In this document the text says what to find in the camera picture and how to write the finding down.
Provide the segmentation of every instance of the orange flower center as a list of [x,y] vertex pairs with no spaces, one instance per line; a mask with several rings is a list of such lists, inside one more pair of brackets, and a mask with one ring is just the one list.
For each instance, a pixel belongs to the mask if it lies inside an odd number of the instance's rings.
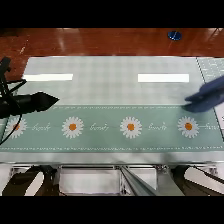
[[192,124],[190,124],[190,123],[186,123],[186,124],[185,124],[185,128],[186,128],[188,131],[190,131],[190,130],[192,129]]
[[133,124],[128,124],[128,130],[133,131],[135,129],[135,126]]
[[18,124],[18,125],[16,126],[16,129],[15,129],[15,130],[17,131],[17,130],[19,130],[19,128],[20,128],[20,126],[19,126],[19,124]]
[[69,129],[70,129],[71,131],[74,131],[74,130],[76,129],[76,124],[70,124],[70,125],[69,125]]

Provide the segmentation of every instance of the wooden floor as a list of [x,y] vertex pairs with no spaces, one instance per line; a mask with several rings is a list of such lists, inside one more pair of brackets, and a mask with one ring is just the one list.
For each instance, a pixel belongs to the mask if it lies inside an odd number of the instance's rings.
[[224,57],[224,29],[181,28],[18,28],[0,31],[0,58],[12,59],[9,80],[22,76],[31,56],[149,55]]

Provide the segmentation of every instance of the white daisy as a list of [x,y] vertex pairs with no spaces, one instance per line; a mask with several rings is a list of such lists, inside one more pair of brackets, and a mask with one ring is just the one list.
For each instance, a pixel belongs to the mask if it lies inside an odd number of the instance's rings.
[[140,121],[134,117],[126,117],[125,119],[123,119],[120,127],[120,131],[123,131],[123,135],[125,135],[126,138],[130,139],[139,136],[141,134],[140,131],[142,130]]
[[199,133],[199,127],[194,118],[182,117],[179,119],[177,127],[179,131],[182,131],[182,135],[188,138],[194,138]]
[[[13,130],[15,125],[17,124],[19,118],[13,118],[11,119],[6,126],[5,131],[7,132],[7,135]],[[15,131],[12,133],[11,138],[17,138],[18,136],[23,134],[23,131],[25,131],[27,128],[26,120],[21,119],[20,123],[17,125]]]
[[78,117],[69,117],[66,119],[65,122],[63,122],[62,125],[62,131],[64,132],[63,135],[66,136],[66,138],[75,138],[76,136],[79,136],[82,134],[83,130],[83,121],[79,119]]

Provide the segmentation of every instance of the flower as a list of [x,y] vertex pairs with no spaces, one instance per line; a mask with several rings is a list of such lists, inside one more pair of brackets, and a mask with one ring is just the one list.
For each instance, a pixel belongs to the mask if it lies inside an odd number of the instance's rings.
[[194,138],[199,133],[199,127],[194,118],[182,117],[179,119],[177,127],[179,131],[182,131],[182,135],[188,138]]
[[120,127],[120,131],[123,131],[123,135],[125,135],[126,138],[130,139],[139,136],[141,134],[140,131],[142,130],[140,121],[134,117],[126,117],[125,119],[123,119]]
[[[19,118],[13,118],[10,120],[6,126],[5,131],[7,132],[7,135],[13,130],[13,128],[16,126]],[[17,125],[15,131],[12,133],[11,138],[17,138],[18,136],[23,134],[23,131],[25,131],[27,128],[26,120],[21,119],[20,123]]]
[[66,138],[70,137],[75,138],[76,136],[79,136],[82,134],[83,130],[83,121],[79,119],[78,117],[69,117],[66,119],[65,122],[63,122],[62,125],[62,131],[64,132],[63,135],[66,136]]

